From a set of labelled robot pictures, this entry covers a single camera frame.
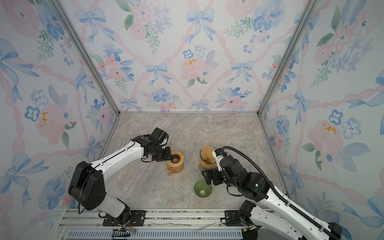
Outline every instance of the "blue bow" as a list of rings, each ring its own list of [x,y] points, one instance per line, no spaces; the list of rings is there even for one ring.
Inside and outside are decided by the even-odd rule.
[[[91,135],[89,137],[89,144],[87,146],[87,148],[85,149],[84,153],[83,153],[83,156],[84,157],[88,157],[89,154],[91,153],[93,155],[93,160],[92,161],[95,161],[95,148],[101,148],[102,145],[100,145],[100,141],[98,141],[95,145],[93,145],[94,143],[96,142],[95,138]]]
[[[195,10],[187,11],[187,21],[190,23],[196,21],[196,28],[195,28],[195,33],[190,35],[185,40],[185,42],[189,42],[189,44],[191,44],[193,37],[200,33],[201,25],[203,25],[203,29],[206,35],[209,37],[209,39],[211,39],[211,41],[213,41],[212,34],[215,34],[216,32],[210,29],[204,21],[202,21],[200,25],[199,19],[202,19],[211,23],[214,20],[214,16],[215,16],[215,10],[213,8],[207,8],[207,10],[201,11],[201,12],[197,12]]]
[[[7,39],[4,39],[4,38],[0,39],[0,68],[13,81],[14,87],[12,88],[12,101],[14,103],[16,102],[17,98],[22,100],[19,90],[17,89],[17,84],[19,83],[19,77],[17,76],[17,74],[12,68],[2,63],[2,61],[4,60],[10,66],[16,68],[19,71],[22,71],[23,73],[26,73],[28,75],[35,76],[35,77],[40,77],[39,75],[31,71],[33,68],[33,64],[29,64],[29,65],[19,64],[19,63],[14,63],[10,60],[7,60],[7,59],[12,59],[17,57],[19,57],[19,54],[16,52],[12,44]]]
[[[76,89],[79,89],[79,87],[81,86],[81,88],[84,90],[84,104],[87,104],[88,103],[88,100],[87,100],[87,88],[85,87],[85,85],[87,85],[88,87],[90,88],[95,88],[92,83],[93,81],[84,81],[84,79],[87,78],[87,75],[85,74],[85,71],[84,69],[80,68],[79,70],[79,75],[77,76],[77,78],[75,78],[73,80],[73,86],[76,88]]]
[[[305,99],[303,97],[303,93],[300,90],[296,91],[295,98],[298,101],[293,107],[291,106],[285,106],[285,107],[286,107],[286,111],[288,111],[289,109],[296,110],[296,108],[298,108],[297,114],[296,114],[296,125],[297,125],[297,121],[301,122],[301,107],[303,107],[304,112],[307,111],[311,107],[311,101]]]
[[[297,195],[296,194],[296,186],[298,189],[301,189],[304,187],[304,182],[303,180],[299,177],[299,175],[297,174],[296,172],[296,168],[294,166],[293,163],[291,163],[289,165],[289,169],[291,170],[291,174],[287,175],[284,171],[283,172],[283,175],[286,176],[289,180],[292,180],[294,178],[294,180],[292,181],[292,186],[291,186],[291,194],[292,195]]]
[[[203,101],[191,101],[192,106],[196,106],[196,112],[200,110],[200,107],[203,109],[203,111],[209,111],[209,108],[206,108],[205,106],[208,106],[209,100],[203,100]]]
[[[97,21],[100,21],[102,23],[106,22],[105,14],[101,8],[95,8],[93,12],[87,12],[87,13],[84,11],[76,11],[75,15],[81,23],[86,23],[89,21],[89,25],[91,26],[91,29],[92,29],[92,35],[88,37],[87,42],[91,42],[93,44],[93,38],[98,33],[96,25],[100,28],[100,30],[105,35],[107,35],[107,37],[115,41],[115,39],[111,36],[111,34],[114,34],[115,32],[103,27],[99,22],[97,22]]]
[[[231,69],[232,70],[236,70],[237,69],[237,73],[236,73],[236,76],[234,78],[231,78],[227,81],[227,83],[231,83],[235,78],[238,78],[241,74],[241,69],[243,69],[243,76],[245,78],[245,80],[247,82],[249,82],[249,78],[252,77],[252,75],[250,75],[249,73],[247,73],[245,70],[251,70],[253,68],[253,64],[255,62],[254,61],[248,61],[246,63],[232,63],[231,65]]]
[[[27,200],[32,200],[31,196],[29,196],[28,193],[28,186],[29,186],[29,180],[26,177],[23,176],[16,176],[16,174],[30,174],[30,173],[36,173],[44,171],[45,169],[48,169],[49,167],[42,167],[44,164],[44,160],[36,164],[35,166],[22,170],[25,166],[27,166],[31,162],[31,158],[28,157],[26,154],[20,152],[16,154],[12,159],[12,167],[8,169],[5,176],[0,177],[0,194],[6,193],[9,188],[11,187],[12,180],[21,185],[25,191],[23,193],[22,197],[22,203],[23,206],[25,206],[25,203]]]
[[[129,109],[131,109],[131,107],[133,107],[134,109],[136,109],[140,112],[141,107],[138,107],[135,105],[135,104],[137,104],[136,98],[130,98],[130,99],[121,98],[121,99],[119,99],[119,102],[121,104],[127,104],[127,109],[125,109],[124,111],[128,111]]]
[[[384,70],[382,70],[379,75],[376,77],[376,83],[378,85],[384,86]],[[354,108],[363,104],[366,104],[370,107],[376,107],[384,103],[384,91],[376,95],[376,97],[371,100],[365,102],[361,99],[351,99],[348,101],[351,105],[349,108]],[[380,126],[380,135],[384,134],[384,115],[381,118],[381,126]]]
[[[150,81],[150,82],[148,83],[148,85],[153,86],[153,83],[154,83],[157,79],[159,79],[159,74],[160,74],[160,76],[164,79],[164,81],[166,81],[167,83],[170,84],[170,82],[169,82],[168,80],[170,80],[171,78],[168,77],[168,76],[166,76],[166,75],[164,75],[164,74],[162,73],[162,72],[165,72],[165,73],[166,73],[166,72],[168,71],[168,67],[167,67],[167,65],[166,65],[165,63],[162,63],[162,64],[160,64],[159,66],[158,66],[158,65],[155,65],[155,66],[153,66],[153,65],[147,65],[147,66],[145,66],[145,69],[147,70],[147,72],[149,72],[149,73],[153,72],[154,75],[155,75],[155,79],[153,79],[152,81]]]

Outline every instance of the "green leaf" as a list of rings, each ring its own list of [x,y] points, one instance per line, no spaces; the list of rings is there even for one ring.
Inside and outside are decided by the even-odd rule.
[[[72,128],[74,128],[75,126],[76,126],[76,123],[77,122],[71,122],[71,126],[68,126],[68,124],[65,124],[65,129],[67,129],[67,130],[70,130],[70,129],[72,129]]]
[[[187,83],[187,88],[189,88],[190,86],[192,86],[193,84],[195,84],[195,80],[194,79],[190,79]]]
[[[310,142],[302,145],[301,148],[307,152],[313,152],[314,151],[314,145]]]
[[[133,15],[128,15],[124,20],[125,30],[128,30],[134,23]]]
[[[128,5],[128,3],[126,1],[124,1],[124,0],[115,0],[115,2],[119,5],[119,7],[122,10],[124,10],[126,12],[130,12],[130,13],[132,12],[130,6]]]
[[[64,146],[66,146],[68,149],[70,147],[70,136],[68,135],[68,133],[63,132],[63,134],[61,135],[61,139],[64,143]]]
[[[336,10],[335,10],[335,13],[333,14],[333,18],[331,22],[331,28],[334,31],[336,31],[336,29],[338,28],[340,24],[340,20],[341,20],[341,12],[340,12],[339,6],[336,6]]]
[[[320,169],[320,171],[321,171],[321,163],[322,163],[322,161],[317,161],[317,158],[319,156],[321,156],[321,152],[320,151],[316,151],[316,153],[314,154],[314,157],[315,157],[314,160],[316,162],[316,165],[317,165],[318,169]]]
[[[317,46],[316,46],[316,47],[328,43],[328,42],[331,40],[331,38],[332,38],[333,36],[334,36],[333,33],[329,33],[329,34],[323,36],[323,37],[320,39],[320,41],[317,43]]]

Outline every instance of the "vent grille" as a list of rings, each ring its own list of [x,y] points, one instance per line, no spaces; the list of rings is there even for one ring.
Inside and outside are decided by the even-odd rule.
[[[203,229],[192,233],[193,229],[137,229],[126,239],[243,239],[241,229]],[[124,232],[112,231],[112,229],[70,229],[66,239],[124,239],[119,237]]]

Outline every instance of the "pink flower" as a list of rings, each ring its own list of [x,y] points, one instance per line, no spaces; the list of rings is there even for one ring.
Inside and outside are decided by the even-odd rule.
[[[171,101],[166,102],[167,110],[176,109],[176,103],[173,103]]]
[[[166,110],[167,109],[167,103],[160,103],[159,107],[160,107],[160,109]]]
[[[279,64],[277,64],[277,63],[273,63],[272,64],[272,67],[270,67],[268,70],[274,70],[274,71],[276,71],[276,69],[279,67]]]
[[[108,68],[108,78],[109,79],[116,79],[120,81],[122,79],[123,71],[119,69],[118,67],[115,68]]]
[[[70,110],[49,104],[40,112],[36,127],[40,135],[48,138],[50,145],[54,146],[59,143],[61,135],[65,132],[65,125],[71,126],[71,121],[73,116]]]
[[[314,55],[314,62],[317,65],[321,65],[323,62],[327,61],[329,56],[331,55],[332,55],[332,46],[329,44],[324,44],[319,49],[317,49]]]
[[[147,35],[147,29],[141,22],[132,24],[129,30],[132,34],[132,37],[140,41],[144,40],[145,36]]]
[[[111,57],[108,57],[107,55],[104,56],[105,58],[105,64],[110,67],[118,67],[120,66],[120,62],[115,60],[115,55],[111,55]]]
[[[279,135],[277,131],[273,133],[273,137],[275,138],[274,145],[277,145],[277,148],[280,150],[283,147],[283,137]]]
[[[205,61],[199,58],[190,58],[185,60],[181,65],[183,71],[181,78],[184,80],[195,79],[197,77],[207,80],[212,74],[205,66]]]
[[[136,6],[131,7],[132,13],[135,15],[135,22],[152,22],[152,11],[146,3],[146,1],[142,0],[141,3],[135,2]]]
[[[321,167],[337,172],[337,165],[342,164],[342,159],[338,157],[338,152],[344,146],[344,139],[339,129],[328,120],[318,121],[313,129],[308,130],[308,139],[313,143],[314,149],[321,152],[318,161]]]
[[[103,69],[106,70],[104,63],[98,63],[98,65],[99,65],[98,67],[99,70],[103,70]]]
[[[236,20],[243,19],[244,16],[250,15],[256,9],[259,1],[227,1],[227,12]]]
[[[243,105],[243,101],[240,99],[240,97],[230,97],[225,101],[225,106],[227,108],[237,109],[241,108]]]
[[[25,0],[2,0],[8,23],[22,36],[37,38],[40,21],[33,5]]]
[[[99,111],[100,123],[107,123],[110,117],[111,117],[111,110],[109,109],[109,107],[105,107],[105,106],[101,107]]]

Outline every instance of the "blue flower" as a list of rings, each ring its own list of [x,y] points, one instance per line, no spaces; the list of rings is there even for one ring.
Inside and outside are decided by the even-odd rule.
[[[183,54],[184,54],[185,59],[193,57],[193,53],[192,53],[191,49],[188,49],[187,51],[183,51]]]
[[[155,102],[167,102],[171,99],[172,95],[171,93],[165,89],[165,88],[160,88],[160,89],[155,89],[152,92],[153,100]]]
[[[83,153],[83,156],[88,158],[89,154],[92,154],[93,155],[93,160],[92,161],[95,161],[95,150],[94,149],[97,149],[97,148],[101,148],[102,145],[100,145],[100,141],[98,141],[96,144],[95,144],[96,140],[94,138],[94,136],[90,136],[89,137],[89,144],[87,146],[87,148],[84,150],[84,153]]]
[[[343,136],[346,139],[351,139],[353,135],[361,134],[361,123],[354,118],[350,118],[348,122],[343,122],[341,127],[344,129]]]
[[[351,60],[346,61],[345,63],[348,65],[347,72],[350,70],[355,71],[356,70],[356,63],[359,63],[361,61],[361,58],[359,57],[359,52],[356,52]]]
[[[271,136],[269,137],[269,143],[271,144],[271,146],[275,145],[275,138],[274,138],[273,135],[271,135]]]
[[[39,208],[54,209],[60,202],[61,196],[66,192],[67,179],[65,175],[55,175],[44,185],[39,194]]]
[[[39,117],[39,114],[40,114],[40,109],[38,107],[31,107],[31,106],[28,106],[26,108],[26,113],[24,114],[24,116],[28,119],[31,119],[32,121],[36,122],[37,121],[37,118]]]
[[[35,101],[36,106],[47,105],[48,104],[48,97],[44,96],[43,90],[34,90],[31,94],[31,99]]]
[[[64,35],[64,29],[46,1],[36,5],[40,22],[46,26],[49,34],[56,40]]]
[[[227,91],[225,92],[225,95],[227,97],[236,97],[236,96],[240,97],[240,93],[238,93],[239,91],[240,91],[240,88],[235,88],[235,89],[228,88]]]
[[[155,13],[154,14],[155,17],[160,17],[160,14],[162,13],[162,11],[160,11],[160,7],[158,6],[153,7],[153,12]]]
[[[279,120],[276,122],[276,128],[279,131],[279,135],[281,135],[283,138],[288,137],[290,124],[285,115],[280,115]]]
[[[118,54],[122,53],[121,48],[115,49],[115,46],[111,42],[108,42],[108,45],[103,43],[103,47],[103,52],[105,52],[108,57],[111,57],[113,54],[115,56],[115,60],[120,62],[121,58]]]
[[[371,47],[371,43],[373,41],[373,38],[369,39],[368,42],[365,45],[361,45],[361,55],[365,56],[367,52],[371,51],[373,47]]]
[[[204,57],[205,55],[205,48],[203,47],[203,45],[197,45],[195,46],[195,55],[199,56],[200,58]]]
[[[292,186],[291,186],[291,194],[297,195],[296,194],[296,186],[298,189],[301,189],[304,187],[304,182],[301,178],[299,178],[299,175],[297,174],[296,168],[295,168],[293,163],[291,163],[289,165],[289,169],[292,172],[289,175],[287,175],[284,171],[282,171],[282,172],[283,172],[283,175],[286,176],[289,180],[292,180],[294,178],[294,180],[292,181]]]
[[[155,27],[155,31],[156,33],[161,33],[161,34],[164,34],[163,30],[165,30],[165,28],[163,27],[165,24],[163,23],[162,20],[156,20],[156,24],[154,25]]]
[[[163,15],[164,25],[170,29],[170,27],[173,25],[173,23],[169,22],[170,17]]]
[[[276,27],[284,19],[285,4],[282,0],[264,1],[255,10],[254,30],[264,28],[265,31]]]
[[[332,111],[332,114],[329,116],[329,120],[335,124],[335,125],[340,125],[341,124],[341,118],[343,117],[342,112],[338,112],[336,109]]]
[[[169,15],[170,14],[169,10],[170,10],[170,8],[167,7],[167,5],[165,3],[163,3],[163,9],[162,9],[163,13]]]
[[[336,73],[341,70],[345,70],[344,64],[349,61],[350,56],[347,57],[347,53],[343,57],[339,57],[337,65],[333,65],[333,68],[337,68]]]

